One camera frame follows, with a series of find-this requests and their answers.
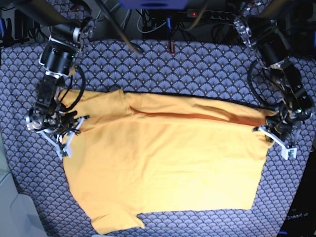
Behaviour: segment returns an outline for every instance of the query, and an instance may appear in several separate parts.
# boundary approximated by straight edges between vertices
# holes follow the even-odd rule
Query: blue fan-pattern fabric
[[[64,15],[69,5],[50,1]],[[85,72],[87,90],[181,94],[262,106],[250,91],[247,70],[254,54],[243,46],[200,42],[177,42],[176,54],[167,52],[165,41],[134,40],[144,49],[136,55],[120,41],[87,42],[79,64]],[[90,237],[90,219],[73,199],[63,164],[54,148],[40,135],[26,129],[24,115],[36,100],[36,85],[44,75],[38,58],[44,44],[24,44],[2,50],[0,69],[0,128],[6,156],[17,189],[29,195],[50,237]],[[316,101],[316,63],[292,58],[302,74],[308,94]],[[280,94],[264,80],[258,68],[253,83],[269,103]],[[73,88],[81,78],[74,75]],[[316,117],[305,122],[297,141],[297,158],[284,160],[280,147],[268,151],[261,181],[251,210],[159,212],[138,215],[146,228],[111,233],[119,237],[252,237],[276,236],[296,194],[312,141]]]

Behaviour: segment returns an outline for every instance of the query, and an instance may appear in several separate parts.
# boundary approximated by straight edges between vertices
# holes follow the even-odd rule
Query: red object
[[[168,53],[170,55],[175,55],[176,54],[176,44],[175,42],[168,42]]]

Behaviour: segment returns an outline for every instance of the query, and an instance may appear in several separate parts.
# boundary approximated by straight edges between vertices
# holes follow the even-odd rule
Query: blue clip
[[[3,18],[0,18],[0,32],[1,32],[1,38],[3,38],[6,32],[5,21]]]
[[[171,32],[171,18],[170,17],[167,17],[167,27],[168,27],[169,32]]]

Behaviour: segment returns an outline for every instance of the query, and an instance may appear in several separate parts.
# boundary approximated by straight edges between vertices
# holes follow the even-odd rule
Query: cable
[[[31,30],[28,30],[28,36],[29,36],[30,39],[34,39],[36,41],[36,39],[35,39],[36,33],[33,34]]]
[[[200,21],[200,19],[202,18],[203,14],[204,14],[205,11],[206,11],[207,5],[208,5],[208,0],[204,0],[203,7],[202,7],[202,9],[198,12],[198,15],[197,15],[196,19],[194,20],[193,24],[192,24],[189,28],[185,29],[185,31],[190,31],[190,30],[192,30],[192,29],[198,24],[198,22]]]
[[[212,40],[213,40],[213,42],[214,43],[217,43],[217,35],[218,35],[218,33],[219,33],[219,30],[217,30],[217,29],[219,29],[221,27],[221,25],[220,24],[218,24],[218,25],[215,25],[213,28],[212,28],[212,30],[211,30],[211,37],[212,37]]]
[[[186,37],[184,36],[184,34],[187,35],[187,37],[189,38],[189,40],[191,41],[197,41],[197,39],[189,32],[184,31],[184,24],[182,22],[177,22],[177,27],[175,29],[175,32],[180,31],[182,37],[184,38],[185,41],[187,41]]]
[[[99,10],[98,15],[97,15],[97,17],[96,17],[95,19],[96,19],[96,20],[99,20],[100,16],[101,16],[101,10]]]
[[[79,100],[81,99],[81,97],[83,95],[83,92],[84,92],[84,89],[85,89],[84,72],[83,72],[82,68],[79,67],[79,66],[76,66],[76,69],[78,70],[78,73],[80,74],[81,79],[82,79],[81,87],[80,87],[80,93],[77,96],[76,100],[71,104],[71,106],[69,106],[68,108],[63,109],[62,112],[69,112],[70,110],[72,110],[76,106],[76,104],[79,102]]]
[[[279,89],[279,91],[281,92],[283,98],[286,99],[285,91],[283,91],[269,76],[266,75],[266,69],[265,68],[262,68],[262,71],[263,71],[263,74],[265,75],[265,77],[269,80],[269,82],[271,82],[273,85],[275,85]]]
[[[69,86],[68,86],[68,88],[67,88],[65,94],[63,95],[63,97],[62,97],[61,100],[59,101],[60,104],[62,103],[63,99],[65,98],[65,96],[66,96],[67,93],[69,92],[69,90],[70,90],[70,88],[72,87],[72,85],[73,85],[73,76],[70,77]]]
[[[148,34],[148,33],[151,33],[151,32],[154,32],[156,30],[158,30],[159,28],[163,27],[167,22],[163,22],[160,26],[157,26],[156,28],[150,30],[150,31],[142,31],[140,28],[139,28],[139,21],[140,21],[140,18],[142,18],[141,16],[139,16],[138,18],[138,21],[137,21],[137,29],[140,33],[143,33],[143,34]]]
[[[125,27],[126,21],[127,21],[127,19],[128,19],[128,16],[130,15],[130,13],[131,13],[131,10],[128,10],[127,13],[126,13],[126,15],[125,15],[124,20],[123,20],[122,23],[120,24],[121,27],[123,27],[123,28]]]
[[[114,7],[111,8],[110,12],[113,13],[113,12],[116,12],[118,9],[120,8],[120,3],[117,3]],[[101,21],[104,21],[106,18],[103,17],[101,19],[98,20],[98,22],[101,22]]]
[[[45,35],[43,31],[41,31],[40,27],[37,28],[37,31],[37,34],[39,33],[44,38],[44,40],[48,40],[47,35]]]
[[[247,81],[248,81],[248,84],[249,84],[249,87],[252,91],[252,93],[255,95],[255,97],[257,98],[257,100],[263,104],[265,107],[267,107],[268,109],[271,109],[271,110],[274,110],[278,105],[279,103],[275,103],[275,104],[269,104],[268,102],[264,101],[261,96],[256,92],[253,84],[252,84],[252,81],[251,81],[251,77],[252,77],[252,71],[255,69],[255,67],[257,66],[258,64],[258,61],[255,60],[251,63],[249,69],[248,69],[248,75],[247,75]]]
[[[144,15],[143,15],[139,10],[137,10],[137,9],[135,9],[135,10],[136,10],[136,12],[143,18],[143,24],[144,24],[144,25],[145,25],[145,23],[149,23],[149,22],[150,22],[150,19],[147,20],[147,18],[144,17]]]
[[[10,10],[12,10],[12,9],[14,9],[15,7],[11,7],[11,8],[9,8],[9,9],[4,9],[4,8],[1,8],[1,10],[2,11],[10,11]]]
[[[129,19],[130,19],[131,15],[132,15],[132,11],[129,12],[129,15],[128,15],[127,19],[126,19],[126,22],[125,22],[124,26],[123,26],[123,32],[125,32],[125,30],[127,28],[127,25],[129,23]]]

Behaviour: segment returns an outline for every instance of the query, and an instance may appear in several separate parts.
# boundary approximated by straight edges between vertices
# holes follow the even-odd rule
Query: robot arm
[[[300,72],[289,60],[290,45],[275,21],[297,4],[297,0],[274,0],[261,14],[246,19],[236,17],[234,21],[244,43],[255,49],[261,67],[270,70],[269,80],[282,92],[283,100],[276,108],[276,115],[266,117],[267,125],[255,128],[254,131],[263,132],[268,139],[281,145],[285,159],[296,156],[294,143],[298,130],[315,110],[314,102],[302,85]],[[250,67],[248,81],[254,66]]]
[[[60,159],[71,156],[69,144],[73,136],[79,133],[82,122],[89,118],[74,118],[76,111],[68,113],[80,100],[85,89],[84,73],[80,67],[74,65],[74,61],[81,51],[81,39],[89,34],[89,30],[85,28],[88,21],[80,23],[78,20],[64,18],[45,0],[16,1],[13,4],[51,29],[49,41],[39,59],[39,63],[45,68],[45,75],[37,86],[37,100],[26,115],[27,127],[40,133],[51,143]],[[65,78],[71,77],[75,70],[82,77],[80,94],[70,107],[65,108],[59,96],[65,88]]]

